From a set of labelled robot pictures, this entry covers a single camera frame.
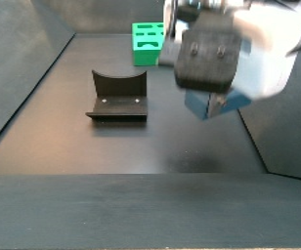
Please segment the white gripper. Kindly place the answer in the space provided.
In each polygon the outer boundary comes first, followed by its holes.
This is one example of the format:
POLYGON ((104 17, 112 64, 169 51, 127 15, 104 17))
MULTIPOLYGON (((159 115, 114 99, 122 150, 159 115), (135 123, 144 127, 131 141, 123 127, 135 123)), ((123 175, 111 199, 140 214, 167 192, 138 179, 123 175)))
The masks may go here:
MULTIPOLYGON (((283 90, 301 52, 301 0, 165 0, 163 23, 161 64, 174 67, 187 30, 234 29, 242 44, 230 89, 251 100, 283 90)), ((226 96, 211 94, 209 117, 225 106, 226 96)))

